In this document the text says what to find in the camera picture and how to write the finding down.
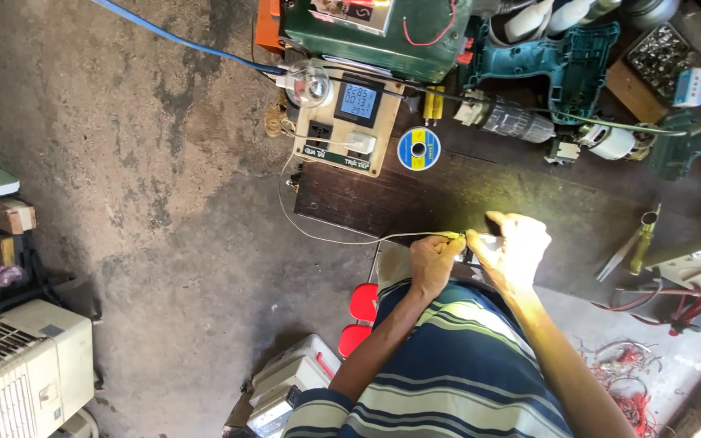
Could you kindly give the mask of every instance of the tray of screws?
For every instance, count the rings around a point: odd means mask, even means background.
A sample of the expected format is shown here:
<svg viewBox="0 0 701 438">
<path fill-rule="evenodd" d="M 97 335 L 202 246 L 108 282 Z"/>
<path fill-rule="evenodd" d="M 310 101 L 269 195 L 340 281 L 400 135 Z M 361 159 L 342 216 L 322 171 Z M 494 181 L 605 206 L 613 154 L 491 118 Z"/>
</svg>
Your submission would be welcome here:
<svg viewBox="0 0 701 438">
<path fill-rule="evenodd" d="M 626 60 L 668 104 L 675 96 L 677 76 L 688 68 L 701 68 L 701 57 L 670 24 L 651 30 Z"/>
</svg>

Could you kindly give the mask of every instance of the concrete floor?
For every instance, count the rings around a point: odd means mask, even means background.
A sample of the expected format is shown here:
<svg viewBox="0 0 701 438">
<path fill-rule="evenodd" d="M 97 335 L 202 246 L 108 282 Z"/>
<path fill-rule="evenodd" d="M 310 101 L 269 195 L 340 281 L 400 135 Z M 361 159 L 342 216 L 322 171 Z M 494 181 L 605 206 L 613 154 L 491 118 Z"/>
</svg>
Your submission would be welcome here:
<svg viewBox="0 0 701 438">
<path fill-rule="evenodd" d="M 122 4 L 250 56 L 255 0 Z M 109 436 L 218 437 L 262 361 L 310 332 L 333 344 L 351 322 L 373 248 L 311 240 L 282 217 L 290 142 L 262 127 L 276 94 L 252 70 L 91 1 L 0 0 L 0 167 L 37 206 L 45 263 L 88 277 L 103 311 L 94 347 L 107 390 L 89 408 Z M 591 348 L 660 343 L 665 374 L 649 382 L 660 421 L 701 376 L 700 336 L 543 297 Z"/>
</svg>

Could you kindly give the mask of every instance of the dark wooden table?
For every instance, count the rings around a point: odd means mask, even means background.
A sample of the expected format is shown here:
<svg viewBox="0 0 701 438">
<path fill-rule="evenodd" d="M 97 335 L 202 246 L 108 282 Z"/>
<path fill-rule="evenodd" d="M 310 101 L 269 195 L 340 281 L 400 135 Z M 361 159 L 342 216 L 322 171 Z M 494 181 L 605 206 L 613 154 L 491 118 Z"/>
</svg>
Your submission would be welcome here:
<svg viewBox="0 0 701 438">
<path fill-rule="evenodd" d="M 521 90 L 515 81 L 506 83 L 508 95 Z M 495 91 L 505 94 L 498 87 Z M 601 100 L 612 104 L 607 96 Z M 651 251 L 701 236 L 701 160 L 687 178 L 672 183 L 659 179 L 642 163 L 606 161 L 586 150 L 576 163 L 555 166 L 544 160 L 545 145 L 486 133 L 453 120 L 456 105 L 446 100 L 443 120 L 432 127 L 443 147 L 433 167 L 413 172 L 399 163 L 399 136 L 423 123 L 419 114 L 410 114 L 402 105 L 379 177 L 305 163 L 294 212 L 376 237 L 467 228 L 483 231 L 487 210 L 526 214 L 547 224 L 553 237 L 535 284 L 605 305 L 627 303 L 638 296 L 615 288 L 645 284 L 651 278 L 650 273 L 630 275 L 627 258 L 607 280 L 595 280 L 637 230 L 640 216 L 654 207 L 657 196 L 662 198 L 662 214 Z M 636 313 L 667 320 L 676 305 L 677 298 L 661 297 Z"/>
</svg>

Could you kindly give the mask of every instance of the striped shirt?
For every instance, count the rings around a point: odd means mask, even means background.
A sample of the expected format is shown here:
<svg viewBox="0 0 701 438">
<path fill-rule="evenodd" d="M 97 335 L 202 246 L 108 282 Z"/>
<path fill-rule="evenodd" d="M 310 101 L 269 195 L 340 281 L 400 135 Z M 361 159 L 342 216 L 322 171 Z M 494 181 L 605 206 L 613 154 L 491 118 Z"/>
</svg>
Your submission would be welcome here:
<svg viewBox="0 0 701 438">
<path fill-rule="evenodd" d="M 378 293 L 375 326 L 409 287 L 407 279 Z M 356 404 L 305 391 L 284 438 L 572 436 L 523 332 L 490 296 L 452 280 Z"/>
</svg>

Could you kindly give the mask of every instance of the man's hand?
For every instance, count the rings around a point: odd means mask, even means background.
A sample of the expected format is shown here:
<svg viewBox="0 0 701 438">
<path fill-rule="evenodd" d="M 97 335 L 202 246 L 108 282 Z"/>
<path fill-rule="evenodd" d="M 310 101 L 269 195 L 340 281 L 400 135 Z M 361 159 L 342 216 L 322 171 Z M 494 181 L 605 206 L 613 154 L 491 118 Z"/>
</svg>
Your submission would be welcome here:
<svg viewBox="0 0 701 438">
<path fill-rule="evenodd" d="M 467 244 L 483 264 L 501 293 L 530 289 L 534 273 L 550 244 L 545 224 L 520 214 L 486 213 L 499 224 L 504 238 L 502 247 L 492 251 L 474 230 L 467 230 Z"/>
<path fill-rule="evenodd" d="M 467 242 L 464 238 L 449 241 L 440 235 L 417 240 L 410 245 L 410 258 L 413 266 L 411 292 L 423 293 L 432 301 L 448 284 L 453 260 L 461 253 Z"/>
</svg>

